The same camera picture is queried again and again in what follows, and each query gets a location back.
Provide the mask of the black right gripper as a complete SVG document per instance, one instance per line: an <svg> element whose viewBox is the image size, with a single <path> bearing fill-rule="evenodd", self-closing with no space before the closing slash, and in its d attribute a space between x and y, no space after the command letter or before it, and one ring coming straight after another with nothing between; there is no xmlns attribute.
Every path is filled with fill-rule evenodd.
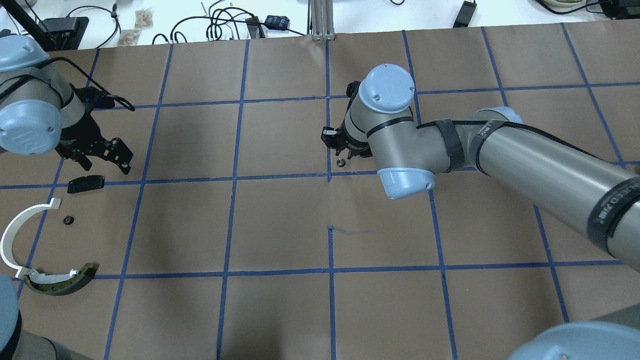
<svg viewBox="0 0 640 360"><path fill-rule="evenodd" d="M347 124L352 123L350 110L358 96L360 85L361 82L359 82L359 80L354 80L347 85L345 94L349 97L349 102L340 126L336 129L330 126L324 126L321 132L322 142L329 150L335 150L336 156L345 150L349 151L347 155L348 160L353 157L371 158L373 156L369 143L352 136L352 133L347 129Z"/></svg>

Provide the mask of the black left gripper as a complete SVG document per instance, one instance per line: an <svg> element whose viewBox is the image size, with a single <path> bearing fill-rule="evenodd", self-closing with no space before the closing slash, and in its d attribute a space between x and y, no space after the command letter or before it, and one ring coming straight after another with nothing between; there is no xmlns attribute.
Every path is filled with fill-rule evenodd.
<svg viewBox="0 0 640 360"><path fill-rule="evenodd" d="M109 110L119 103L128 111L134 112L135 107L123 96L111 94L105 89L94 86L76 88L71 86L70 105L79 105L77 121L61 130L61 138L55 152L66 160L78 163L84 171L91 171L93 162L89 157L98 157L106 162L118 166L123 175L131 171L133 152L125 142L119 138L105 139L96 123L92 112L95 109Z"/></svg>

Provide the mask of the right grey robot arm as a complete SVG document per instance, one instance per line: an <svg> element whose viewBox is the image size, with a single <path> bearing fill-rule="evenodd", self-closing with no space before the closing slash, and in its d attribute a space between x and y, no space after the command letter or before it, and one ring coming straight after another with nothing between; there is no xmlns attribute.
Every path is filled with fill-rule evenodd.
<svg viewBox="0 0 640 360"><path fill-rule="evenodd" d="M410 72L347 80L321 125L332 205L426 225L434 273L338 275L339 359L639 358L639 173L501 99L418 109Z"/></svg>

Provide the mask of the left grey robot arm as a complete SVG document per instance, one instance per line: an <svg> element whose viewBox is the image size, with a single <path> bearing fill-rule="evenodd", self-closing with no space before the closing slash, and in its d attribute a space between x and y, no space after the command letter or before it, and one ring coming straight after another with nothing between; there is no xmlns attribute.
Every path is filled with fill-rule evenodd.
<svg viewBox="0 0 640 360"><path fill-rule="evenodd" d="M128 111L135 107L122 96L111 94L90 76L90 85L76 88L55 68L55 62L76 64L66 57L51 57L29 36L1 37L0 143L2 153L21 156L55 151L64 160L89 171L90 157L115 164L129 174L133 152L119 137L105 139L92 112L112 109L116 103ZM88 262L80 269L48 275L18 264L13 244L18 231L35 215L57 210L62 201L32 205L19 212L1 237L1 259L14 276L1 276L1 358L3 360L84 360L85 356L50 338L29 332L23 326L19 299L13 280L44 296L73 294L92 281L98 264Z"/></svg>

